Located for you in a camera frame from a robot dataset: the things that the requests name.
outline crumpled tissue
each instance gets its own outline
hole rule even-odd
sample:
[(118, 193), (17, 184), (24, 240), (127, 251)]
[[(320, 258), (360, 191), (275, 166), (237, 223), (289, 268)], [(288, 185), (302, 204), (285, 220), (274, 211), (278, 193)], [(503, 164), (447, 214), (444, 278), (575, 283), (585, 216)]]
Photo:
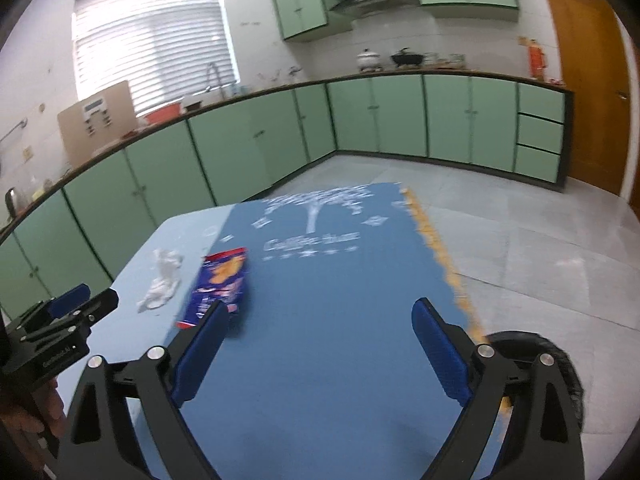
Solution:
[(160, 276), (151, 282), (146, 296), (138, 302), (139, 312), (163, 306), (174, 296), (178, 285), (180, 285), (178, 269), (182, 265), (182, 256), (177, 251), (156, 249), (154, 258)]

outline window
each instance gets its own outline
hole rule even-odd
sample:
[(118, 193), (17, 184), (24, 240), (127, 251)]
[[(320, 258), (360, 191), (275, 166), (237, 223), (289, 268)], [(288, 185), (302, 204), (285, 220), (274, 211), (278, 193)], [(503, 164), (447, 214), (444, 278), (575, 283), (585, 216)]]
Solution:
[(238, 81), (223, 0), (76, 0), (80, 99), (128, 80), (137, 113)]

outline white pot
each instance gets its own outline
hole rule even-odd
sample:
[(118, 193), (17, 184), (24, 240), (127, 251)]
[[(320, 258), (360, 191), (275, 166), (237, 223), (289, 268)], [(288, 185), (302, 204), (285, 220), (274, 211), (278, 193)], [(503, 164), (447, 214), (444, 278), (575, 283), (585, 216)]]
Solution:
[(356, 56), (356, 59), (358, 61), (358, 68), (360, 70), (378, 68), (380, 66), (380, 54), (372, 52), (368, 48), (359, 53)]

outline table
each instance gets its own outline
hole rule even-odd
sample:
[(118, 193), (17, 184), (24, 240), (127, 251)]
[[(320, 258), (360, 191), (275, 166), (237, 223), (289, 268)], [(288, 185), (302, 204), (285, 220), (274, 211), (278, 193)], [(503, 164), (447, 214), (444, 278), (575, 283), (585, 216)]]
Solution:
[[(397, 184), (372, 184), (203, 210), (162, 224), (114, 282), (120, 306), (94, 327), (93, 353), (130, 360), (175, 334), (207, 254), (248, 248), (238, 322), (181, 412), (224, 480), (416, 479), (460, 414), (411, 326), (427, 296), (449, 323), (468, 315)], [(138, 312), (152, 251), (184, 255), (165, 306)], [(60, 377), (68, 404), (84, 362)], [(135, 402), (152, 473), (167, 479)], [(494, 433), (503, 424), (498, 421)], [(475, 478), (490, 473), (492, 436)]]

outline orange bottle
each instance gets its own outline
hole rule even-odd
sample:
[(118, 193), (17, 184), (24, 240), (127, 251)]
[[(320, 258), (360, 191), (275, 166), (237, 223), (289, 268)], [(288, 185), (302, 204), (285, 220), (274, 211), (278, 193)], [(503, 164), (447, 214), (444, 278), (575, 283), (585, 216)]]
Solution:
[(546, 56), (536, 40), (529, 41), (529, 70), (531, 77), (538, 81), (545, 81)]

